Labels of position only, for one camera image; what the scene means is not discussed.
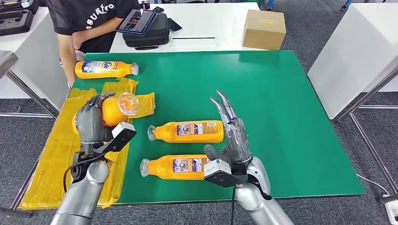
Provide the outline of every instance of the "yellow plastic bag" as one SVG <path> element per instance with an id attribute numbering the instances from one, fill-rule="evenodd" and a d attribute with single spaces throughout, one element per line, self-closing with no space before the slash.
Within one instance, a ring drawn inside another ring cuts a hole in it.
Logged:
<path id="1" fill-rule="evenodd" d="M 129 118 L 140 118 L 148 115 L 152 115 L 155 112 L 155 92 L 147 95 L 136 95 L 139 102 L 138 113 Z"/>
<path id="2" fill-rule="evenodd" d="M 119 95 L 126 91 L 134 93 L 137 83 L 128 78 L 123 78 L 119 82 L 106 82 L 102 93 L 109 91 Z M 97 95 L 94 89 L 73 88 L 70 91 L 69 98 L 65 100 L 40 155 L 38 166 L 19 205 L 20 209 L 57 208 L 61 203 L 64 196 L 63 173 L 72 164 L 74 153 L 80 150 L 80 138 L 73 132 L 72 117 L 94 95 Z M 128 149 L 129 146 L 126 145 L 121 152 L 110 152 L 105 155 L 112 163 L 109 177 L 98 201 L 98 206 L 102 208 L 112 205 L 119 199 Z M 68 173 L 67 187 L 69 187 L 70 181 L 71 175 Z"/>

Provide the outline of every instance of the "brown cardboard box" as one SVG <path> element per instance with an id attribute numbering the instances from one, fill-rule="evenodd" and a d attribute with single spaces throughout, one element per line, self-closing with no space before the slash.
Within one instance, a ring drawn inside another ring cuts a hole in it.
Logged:
<path id="1" fill-rule="evenodd" d="M 283 13 L 249 9 L 243 30 L 242 46 L 279 49 L 286 34 Z"/>

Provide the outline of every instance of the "orange juice bottle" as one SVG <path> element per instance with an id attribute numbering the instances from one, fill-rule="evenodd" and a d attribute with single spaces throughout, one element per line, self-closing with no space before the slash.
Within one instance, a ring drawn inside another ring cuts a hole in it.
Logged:
<path id="1" fill-rule="evenodd" d="M 137 75 L 138 65 L 121 61 L 79 61 L 75 65 L 75 73 L 81 79 L 116 77 Z"/>
<path id="2" fill-rule="evenodd" d="M 168 143 L 219 143 L 224 129 L 219 120 L 169 122 L 160 127 L 149 126 L 148 139 Z"/>
<path id="3" fill-rule="evenodd" d="M 165 180 L 203 180 L 206 155 L 167 155 L 156 160 L 144 158 L 140 164 L 143 177 L 155 175 Z"/>
<path id="4" fill-rule="evenodd" d="M 126 122 L 128 116 L 135 115 L 140 106 L 138 98 L 127 92 L 118 98 L 108 97 L 102 103 L 102 121 L 108 127 L 116 126 L 120 122 Z M 72 118 L 72 127 L 75 134 L 78 134 L 76 115 L 77 113 Z"/>

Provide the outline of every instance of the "white cable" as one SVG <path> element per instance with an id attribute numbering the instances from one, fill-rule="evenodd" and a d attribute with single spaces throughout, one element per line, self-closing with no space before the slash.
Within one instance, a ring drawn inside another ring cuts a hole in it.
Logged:
<path id="1" fill-rule="evenodd" d="M 364 179 L 364 180 L 369 181 L 370 183 L 376 184 L 377 186 L 381 187 L 388 195 L 390 195 L 390 194 L 388 193 L 388 191 L 387 191 L 385 188 L 383 188 L 383 186 L 381 186 L 380 184 L 378 184 L 378 183 L 376 183 L 376 182 L 374 182 L 374 181 L 372 181 L 372 180 L 366 179 L 366 178 L 362 177 L 361 175 L 359 175 L 359 174 L 357 174 L 357 173 L 356 173 L 356 175 L 359 176 L 360 178 Z"/>

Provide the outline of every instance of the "green mat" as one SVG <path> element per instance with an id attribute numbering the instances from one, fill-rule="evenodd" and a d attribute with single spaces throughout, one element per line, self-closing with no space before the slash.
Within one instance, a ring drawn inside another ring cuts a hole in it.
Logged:
<path id="1" fill-rule="evenodd" d="M 117 203 L 217 201 L 231 188 L 207 181 L 141 177 L 143 158 L 203 154 L 204 144 L 150 142 L 149 125 L 219 120 L 210 102 L 221 90 L 246 126 L 250 149 L 265 165 L 275 198 L 360 195 L 365 191 L 292 51 L 93 53 L 87 60 L 139 65 L 136 94 L 155 92 L 155 114 L 135 119 L 128 162 Z M 115 79 L 77 79 L 74 87 L 96 88 Z M 215 144 L 216 149 L 225 143 Z"/>

